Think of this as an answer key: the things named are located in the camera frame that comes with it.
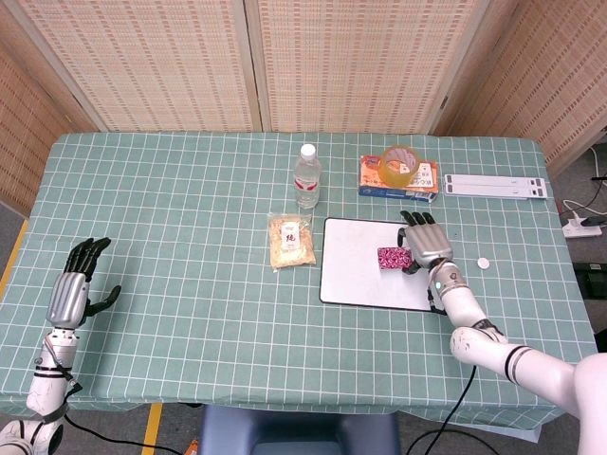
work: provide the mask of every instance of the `robot finger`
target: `robot finger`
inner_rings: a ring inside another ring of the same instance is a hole
[[[407,223],[409,226],[415,226],[417,224],[415,219],[411,216],[411,214],[408,211],[403,210],[402,212],[400,212],[400,214],[405,219],[405,223]]]
[[[398,230],[398,237],[396,238],[396,243],[398,244],[398,246],[402,246],[402,241],[403,239],[407,236],[407,234],[405,233],[405,228],[401,227]]]
[[[92,238],[86,239],[84,242],[80,242],[76,246],[72,248],[69,252],[69,256],[67,257],[67,261],[65,262],[64,272],[77,272],[78,262],[81,259],[81,256],[86,252],[86,250],[93,243]]]
[[[85,317],[92,317],[98,314],[99,312],[109,308],[112,304],[117,300],[118,295],[120,294],[121,286],[114,286],[112,292],[110,292],[109,296],[100,301],[99,303],[95,303],[94,305],[89,305],[86,307],[84,311]]]
[[[421,213],[419,213],[418,211],[414,211],[414,218],[415,221],[420,225],[423,226],[426,224],[426,220],[424,220],[424,217],[421,216]]]
[[[79,271],[86,275],[86,280],[88,282],[90,282],[91,278],[93,278],[93,272],[97,266],[97,259],[111,243],[112,241],[110,239],[103,237],[88,248],[86,256],[79,264]]]
[[[421,267],[419,266],[419,264],[416,261],[413,261],[408,267],[402,267],[402,271],[407,275],[413,275],[413,273],[415,273],[420,268]]]
[[[429,225],[433,225],[436,222],[434,221],[434,218],[432,218],[432,215],[430,215],[429,213],[427,213],[426,211],[424,211],[422,213],[422,215],[424,216],[424,218],[426,219],[426,223],[428,223]]]

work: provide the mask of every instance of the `robotic arm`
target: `robotic arm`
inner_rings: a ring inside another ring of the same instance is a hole
[[[110,239],[87,239],[69,253],[53,288],[46,320],[53,329],[43,342],[29,389],[27,406],[39,420],[14,420],[0,431],[0,455],[52,455],[63,436],[63,417],[67,398],[82,389],[71,374],[79,338],[75,331],[86,318],[109,308],[118,298],[120,286],[109,296],[91,304],[88,288],[97,259],[110,245]],[[71,390],[65,393],[67,386]]]
[[[405,273],[430,270],[430,286],[438,294],[455,331],[451,353],[460,361],[488,368],[576,416],[580,421],[580,455],[604,453],[607,444],[607,354],[590,355],[577,366],[528,346],[508,343],[470,291],[451,244],[429,213],[401,212],[414,264]]]

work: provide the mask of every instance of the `power plug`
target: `power plug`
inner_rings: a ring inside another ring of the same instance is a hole
[[[599,237],[603,232],[598,226],[582,226],[585,218],[570,218],[568,223],[562,227],[565,239],[578,239],[579,237]]]

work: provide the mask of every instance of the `white tray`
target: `white tray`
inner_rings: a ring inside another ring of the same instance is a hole
[[[322,246],[321,301],[431,311],[428,272],[380,270],[377,249],[397,246],[404,225],[327,218]]]

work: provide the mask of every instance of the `grid pattern tablecloth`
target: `grid pattern tablecloth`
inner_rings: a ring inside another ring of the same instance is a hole
[[[267,214],[297,212],[291,170],[318,144],[316,266],[273,273]],[[150,401],[268,409],[405,410],[441,420],[470,366],[445,317],[319,301],[327,216],[399,219],[423,202],[362,197],[361,155],[411,144],[440,173],[546,177],[530,140],[328,134],[85,134],[53,147],[0,306],[0,409],[24,410],[50,291],[70,248],[108,236],[91,300],[114,307],[79,330],[75,408]],[[552,197],[450,197],[431,205],[487,315],[512,342],[577,362],[595,351]],[[491,260],[489,270],[476,265]],[[560,412],[481,371],[455,421],[533,428]]]

